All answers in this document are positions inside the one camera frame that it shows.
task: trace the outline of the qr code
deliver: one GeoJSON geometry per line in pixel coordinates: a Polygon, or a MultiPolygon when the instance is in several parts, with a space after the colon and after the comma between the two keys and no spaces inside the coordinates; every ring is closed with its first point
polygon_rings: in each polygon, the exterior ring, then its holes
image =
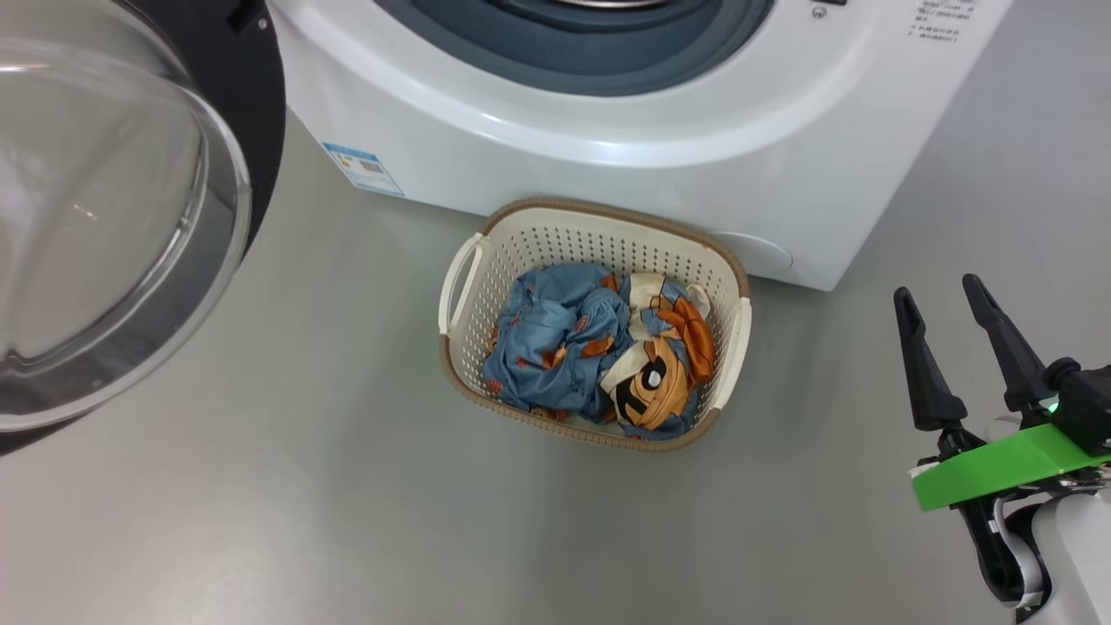
{"type": "Polygon", "coordinates": [[[374,173],[384,173],[382,171],[382,165],[378,164],[377,162],[359,159],[359,164],[361,164],[362,168],[366,169],[367,171],[372,171],[374,173]]]}

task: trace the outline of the brown basket rim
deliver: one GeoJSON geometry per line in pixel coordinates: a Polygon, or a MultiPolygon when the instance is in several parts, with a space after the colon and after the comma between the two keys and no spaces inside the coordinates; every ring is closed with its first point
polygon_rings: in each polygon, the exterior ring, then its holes
{"type": "MultiPolygon", "coordinates": [[[[480,233],[487,235],[498,224],[499,221],[503,220],[506,216],[520,212],[522,210],[529,210],[533,208],[548,208],[556,210],[567,210],[571,212],[582,212],[587,214],[597,214],[600,216],[608,216],[610,219],[618,219],[622,221],[630,221],[641,225],[647,225],[649,228],[654,228],[662,230],[670,234],[682,236],[710,248],[729,264],[733,270],[733,274],[737,278],[737,286],[741,293],[741,296],[750,296],[749,279],[744,269],[741,266],[740,261],[733,255],[728,248],[722,245],[720,242],[711,239],[710,236],[697,232],[685,225],[675,223],[674,221],[669,221],[667,219],[661,219],[659,216],[653,216],[650,214],[643,214],[639,212],[633,212],[631,210],[625,210],[623,208],[617,208],[612,205],[605,205],[600,203],[592,203],[580,200],[571,200],[564,198],[527,198],[513,203],[506,205],[504,208],[498,210],[487,219],[487,222],[479,230],[480,233]]],[[[443,373],[447,375],[448,380],[451,382],[452,386],[456,387],[464,397],[473,402],[474,404],[482,406],[498,413],[500,415],[507,416],[511,420],[529,424],[533,427],[540,429],[552,434],[558,434],[560,436],[565,436],[568,438],[574,438],[575,441],[583,441],[587,443],[593,443],[595,445],[604,445],[608,447],[618,447],[622,450],[632,450],[634,452],[647,452],[647,453],[663,453],[663,452],[674,452],[677,450],[682,450],[688,445],[691,445],[699,438],[701,438],[710,430],[710,427],[718,422],[721,416],[721,411],[718,409],[711,409],[704,417],[702,417],[698,424],[691,429],[689,432],[683,434],[678,438],[672,438],[670,441],[643,441],[635,438],[621,438],[618,436],[602,434],[599,432],[590,432],[585,430],[580,430],[572,427],[559,422],[554,422],[548,419],[539,417],[531,413],[513,409],[500,402],[494,402],[489,397],[479,395],[472,391],[467,384],[463,383],[462,379],[456,372],[454,365],[451,363],[451,340],[448,335],[440,335],[440,365],[443,367],[443,373]]]]}

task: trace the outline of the cartoon character print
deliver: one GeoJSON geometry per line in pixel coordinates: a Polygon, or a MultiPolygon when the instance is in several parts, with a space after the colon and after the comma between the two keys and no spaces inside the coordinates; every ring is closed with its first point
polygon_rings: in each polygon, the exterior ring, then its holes
{"type": "Polygon", "coordinates": [[[667,340],[654,339],[644,343],[643,350],[648,364],[637,375],[617,385],[614,404],[623,421],[653,431],[668,417],[683,413],[690,389],[687,369],[667,340]]]}

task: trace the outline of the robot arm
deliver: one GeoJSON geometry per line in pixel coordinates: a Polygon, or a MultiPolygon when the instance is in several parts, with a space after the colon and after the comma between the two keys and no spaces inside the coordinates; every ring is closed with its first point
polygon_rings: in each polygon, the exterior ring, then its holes
{"type": "Polygon", "coordinates": [[[1004,403],[1022,425],[991,444],[964,430],[968,411],[925,343],[918,305],[905,286],[897,290],[914,427],[941,433],[939,454],[912,472],[919,504],[960,512],[988,588],[1018,622],[1111,625],[1109,505],[1091,496],[1111,483],[1111,367],[1085,372],[1063,359],[1047,370],[980,278],[967,274],[963,284],[1007,382],[1004,403]],[[1059,403],[1045,407],[1058,393],[1059,403]],[[1042,493],[1049,503],[1005,514],[1005,504],[1042,493]],[[1101,523],[1102,535],[1087,531],[1101,523]]]}

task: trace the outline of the washing machine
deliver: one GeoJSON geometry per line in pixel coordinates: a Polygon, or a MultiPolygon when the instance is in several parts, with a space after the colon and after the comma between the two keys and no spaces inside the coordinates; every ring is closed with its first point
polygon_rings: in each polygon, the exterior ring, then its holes
{"type": "Polygon", "coordinates": [[[257,0],[0,2],[0,455],[171,359],[281,161],[257,0]]]}
{"type": "Polygon", "coordinates": [[[592,200],[829,290],[1010,0],[272,0],[293,111],[368,191],[592,200]]]}

